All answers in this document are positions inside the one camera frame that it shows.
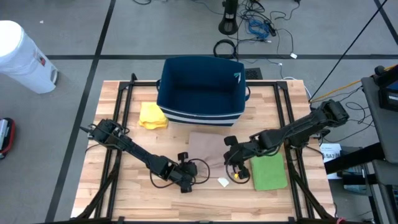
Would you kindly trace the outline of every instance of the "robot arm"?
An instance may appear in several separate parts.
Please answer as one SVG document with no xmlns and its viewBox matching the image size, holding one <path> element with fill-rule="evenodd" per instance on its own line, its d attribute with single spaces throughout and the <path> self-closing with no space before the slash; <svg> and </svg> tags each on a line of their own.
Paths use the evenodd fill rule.
<svg viewBox="0 0 398 224">
<path fill-rule="evenodd" d="M 329 100 L 323 102 L 309 115 L 280 129 L 269 129 L 250 136 L 248 142 L 239 143 L 235 136 L 226 137 L 224 142 L 231 147 L 224 154 L 224 164 L 234 168 L 238 166 L 239 178 L 248 178 L 250 174 L 244 166 L 245 160 L 254 156 L 273 156 L 285 140 L 288 140 L 293 147 L 304 147 L 311 135 L 328 126 L 341 126 L 347 122 L 348 118 L 348 113 L 340 102 Z"/>
<path fill-rule="evenodd" d="M 151 154 L 125 135 L 120 124 L 110 119 L 102 119 L 98 125 L 92 124 L 90 129 L 81 129 L 108 149 L 117 149 L 130 153 L 142 161 L 151 174 L 155 174 L 163 180 L 171 180 L 179 185 L 181 193 L 192 191 L 192 184 L 197 175 L 197 167 L 193 162 L 184 162 L 184 159 L 188 158 L 188 153 L 183 152 L 178 155 L 178 159 L 181 161 L 180 164 L 165 156 Z"/>
</svg>

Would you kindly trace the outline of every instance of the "green towel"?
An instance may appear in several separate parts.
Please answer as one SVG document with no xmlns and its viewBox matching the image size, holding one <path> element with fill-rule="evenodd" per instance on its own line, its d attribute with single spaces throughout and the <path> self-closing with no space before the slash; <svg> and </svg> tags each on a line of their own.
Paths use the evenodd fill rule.
<svg viewBox="0 0 398 224">
<path fill-rule="evenodd" d="M 256 190 L 283 189 L 287 179 L 282 154 L 251 159 L 254 188 Z"/>
</svg>

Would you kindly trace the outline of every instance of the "yellow cloth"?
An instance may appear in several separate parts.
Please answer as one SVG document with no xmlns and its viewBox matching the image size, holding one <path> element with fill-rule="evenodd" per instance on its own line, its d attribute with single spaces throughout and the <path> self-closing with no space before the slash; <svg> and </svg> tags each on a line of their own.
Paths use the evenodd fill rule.
<svg viewBox="0 0 398 224">
<path fill-rule="evenodd" d="M 138 124 L 146 129 L 165 128 L 169 121 L 153 102 L 142 102 Z"/>
</svg>

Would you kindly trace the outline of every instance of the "blue bin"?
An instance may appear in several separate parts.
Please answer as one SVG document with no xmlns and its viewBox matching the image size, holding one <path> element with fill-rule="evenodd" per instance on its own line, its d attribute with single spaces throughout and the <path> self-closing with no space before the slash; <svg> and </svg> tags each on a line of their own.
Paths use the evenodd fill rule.
<svg viewBox="0 0 398 224">
<path fill-rule="evenodd" d="M 170 121 L 232 126 L 244 111 L 244 65 L 215 57 L 176 57 L 165 61 L 157 105 Z"/>
</svg>

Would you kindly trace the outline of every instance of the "white bucket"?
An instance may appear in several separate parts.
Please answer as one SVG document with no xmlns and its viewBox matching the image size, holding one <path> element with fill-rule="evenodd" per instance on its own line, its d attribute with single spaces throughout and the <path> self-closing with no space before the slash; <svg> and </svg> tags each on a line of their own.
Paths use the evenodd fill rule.
<svg viewBox="0 0 398 224">
<path fill-rule="evenodd" d="M 55 88 L 58 70 L 18 23 L 0 21 L 0 74 L 36 93 L 48 93 Z"/>
</svg>

